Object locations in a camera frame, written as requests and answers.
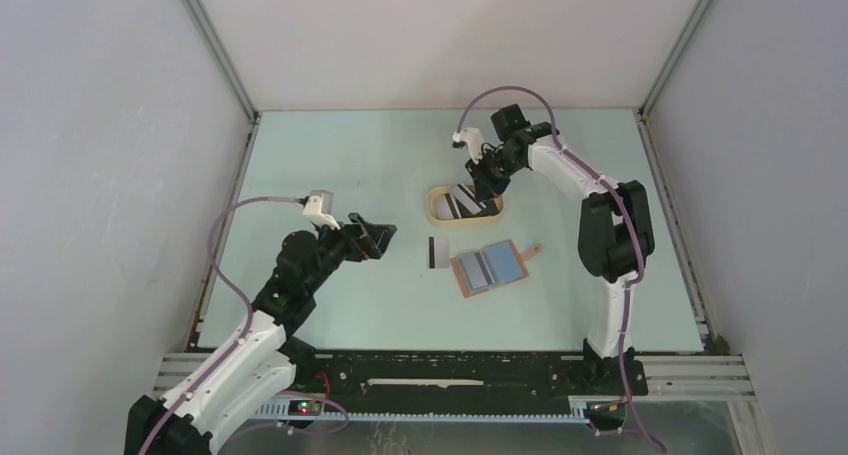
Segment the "beige oval card tray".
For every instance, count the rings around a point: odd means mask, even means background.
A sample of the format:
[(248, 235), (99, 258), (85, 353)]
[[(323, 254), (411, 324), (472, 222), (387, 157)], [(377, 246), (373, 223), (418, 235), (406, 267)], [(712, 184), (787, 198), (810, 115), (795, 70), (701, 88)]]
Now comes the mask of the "beige oval card tray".
[(500, 220), (504, 212), (502, 197), (482, 202), (476, 209), (468, 208), (474, 202), (472, 187), (463, 188), (460, 195), (457, 185), (432, 188), (427, 194), (427, 215), (432, 225), (438, 228), (458, 229), (492, 225)]

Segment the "white card black stripe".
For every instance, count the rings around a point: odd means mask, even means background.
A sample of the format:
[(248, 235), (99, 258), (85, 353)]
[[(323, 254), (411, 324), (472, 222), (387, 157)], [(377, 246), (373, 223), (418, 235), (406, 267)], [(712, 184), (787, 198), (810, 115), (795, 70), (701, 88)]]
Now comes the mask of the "white card black stripe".
[(428, 268), (446, 269), (450, 262), (450, 243), (447, 236), (430, 236), (427, 241)]

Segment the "brown leather card holder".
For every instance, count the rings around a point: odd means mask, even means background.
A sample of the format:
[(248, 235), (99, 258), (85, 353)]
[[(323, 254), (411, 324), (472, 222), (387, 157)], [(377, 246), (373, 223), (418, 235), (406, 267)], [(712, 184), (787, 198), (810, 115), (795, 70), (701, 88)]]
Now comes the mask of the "brown leather card holder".
[(470, 292), (457, 260), (457, 257), (462, 254), (453, 257), (450, 260), (451, 268), (464, 298), (481, 295), (528, 278), (529, 271), (526, 262), (538, 255), (542, 251), (542, 246), (540, 244), (534, 244), (524, 250), (519, 250), (512, 240), (506, 240), (475, 251), (482, 251), (484, 253), (495, 282), (488, 289), (480, 292)]

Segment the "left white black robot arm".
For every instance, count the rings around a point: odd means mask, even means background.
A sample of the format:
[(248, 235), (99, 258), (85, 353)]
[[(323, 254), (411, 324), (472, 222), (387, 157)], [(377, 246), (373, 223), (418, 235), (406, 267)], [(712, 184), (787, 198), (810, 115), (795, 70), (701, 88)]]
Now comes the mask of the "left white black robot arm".
[(125, 453), (216, 454), (272, 396), (311, 387), (314, 350), (295, 333), (315, 309), (316, 292), (343, 263), (380, 259), (396, 232), (353, 212), (339, 228), (287, 235), (271, 276), (228, 339), (164, 395), (132, 405)]

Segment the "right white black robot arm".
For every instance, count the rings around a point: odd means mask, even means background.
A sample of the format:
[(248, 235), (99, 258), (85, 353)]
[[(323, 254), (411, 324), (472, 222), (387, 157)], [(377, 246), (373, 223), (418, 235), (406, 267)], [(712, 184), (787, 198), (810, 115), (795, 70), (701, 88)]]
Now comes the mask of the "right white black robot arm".
[(553, 119), (533, 124), (513, 104), (490, 120), (498, 145), (486, 143), (478, 129), (464, 125), (452, 135), (453, 146), (469, 154), (465, 168), (477, 200), (502, 195), (513, 175), (531, 170), (579, 205), (578, 256), (604, 289), (586, 338), (595, 357), (583, 363), (581, 377), (591, 391), (606, 393), (622, 378), (615, 359), (622, 360), (632, 346), (632, 292), (655, 249), (647, 191), (637, 180), (620, 182), (592, 168), (566, 145)]

